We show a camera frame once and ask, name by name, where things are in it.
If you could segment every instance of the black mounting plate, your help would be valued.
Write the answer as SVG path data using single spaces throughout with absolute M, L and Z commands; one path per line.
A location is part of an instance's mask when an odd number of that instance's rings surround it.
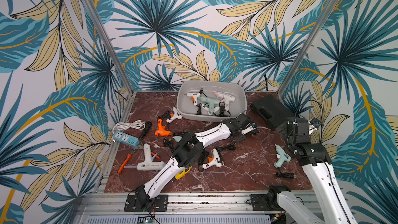
M 155 198 L 155 203 L 152 205 L 151 209 L 143 209 L 140 207 L 137 198 L 135 195 L 129 195 L 126 199 L 125 203 L 125 212 L 152 212 L 154 207 L 156 207 L 155 212 L 166 212 L 167 210 L 167 199 L 168 195 L 158 195 Z
M 274 211 L 268 207 L 267 194 L 252 194 L 250 195 L 251 206 L 253 211 Z

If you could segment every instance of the orange glue gun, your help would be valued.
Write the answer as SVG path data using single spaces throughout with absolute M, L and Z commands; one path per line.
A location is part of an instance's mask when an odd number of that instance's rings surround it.
M 162 122 L 162 119 L 158 119 L 158 130 L 155 131 L 155 136 L 167 136 L 172 133 L 164 129 L 166 126 L 162 126 Z

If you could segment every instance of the power strip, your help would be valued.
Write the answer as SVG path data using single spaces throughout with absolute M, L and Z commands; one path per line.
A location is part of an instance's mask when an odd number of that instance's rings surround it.
M 128 144 L 133 147 L 137 146 L 138 143 L 140 142 L 138 140 L 138 138 L 128 135 L 124 132 L 115 132 L 112 139 L 113 139 L 113 142 L 115 142 L 115 143 L 116 143 L 116 141 L 119 141 L 119 142 Z

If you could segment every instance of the glue gun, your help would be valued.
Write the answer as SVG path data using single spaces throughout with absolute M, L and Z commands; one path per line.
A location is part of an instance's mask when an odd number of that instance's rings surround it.
M 278 153 L 276 154 L 278 162 L 274 163 L 274 166 L 275 168 L 280 168 L 284 162 L 290 162 L 291 157 L 286 154 L 285 150 L 281 146 L 275 144 L 275 147 L 276 152 Z
M 166 120 L 167 123 L 173 122 L 173 120 L 175 120 L 176 118 L 182 119 L 182 116 L 181 116 L 181 114 L 177 111 L 177 108 L 176 108 L 176 107 L 173 107 L 173 112 L 174 112 L 174 114 L 171 115 L 171 118 L 168 118 L 168 119 Z
M 216 95 L 217 98 L 224 98 L 226 111 L 229 110 L 229 102 L 235 101 L 236 98 L 235 96 L 223 92 L 214 92 L 214 94 Z
M 167 136 L 172 133 L 164 129 L 166 126 L 162 126 L 162 122 L 161 118 L 158 119 L 158 130 L 155 131 L 155 136 Z
M 208 115 L 213 115 L 210 113 L 209 107 L 206 107 L 206 105 L 202 105 L 202 110 L 206 110 Z M 214 107 L 214 113 L 218 112 L 220 110 L 219 106 Z
M 187 96 L 192 97 L 193 105 L 197 107 L 198 105 L 198 97 L 200 96 L 200 93 L 187 93 Z
M 218 155 L 218 152 L 216 149 L 213 149 L 213 158 L 209 157 L 209 162 L 203 164 L 202 168 L 208 169 L 208 168 L 212 167 L 213 165 L 216 165 L 217 168 L 222 167 L 222 163 L 220 161 L 220 156 Z
M 161 170 L 164 167 L 164 162 L 153 162 L 152 153 L 150 151 L 150 145 L 144 144 L 144 156 L 145 160 L 137 164 L 137 170 Z
M 218 106 L 220 102 L 224 102 L 224 100 L 220 101 L 219 99 L 209 98 L 205 96 L 201 96 L 198 99 L 200 100 L 200 102 L 204 103 L 206 107 L 209 107 L 209 115 L 213 115 L 215 106 Z

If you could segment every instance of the gray plastic tub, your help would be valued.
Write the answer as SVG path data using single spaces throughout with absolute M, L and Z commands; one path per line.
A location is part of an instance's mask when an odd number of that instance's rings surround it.
M 193 105 L 192 97 L 188 97 L 186 94 L 199 92 L 201 88 L 210 98 L 216 98 L 214 92 L 218 91 L 235 96 L 235 101 L 230 102 L 231 117 L 209 116 L 206 111 L 202 111 L 204 115 L 196 115 L 198 108 Z M 228 82 L 187 81 L 181 85 L 177 96 L 178 112 L 181 113 L 182 117 L 195 121 L 221 122 L 224 119 L 234 118 L 246 110 L 246 105 L 246 95 L 243 88 L 238 84 Z

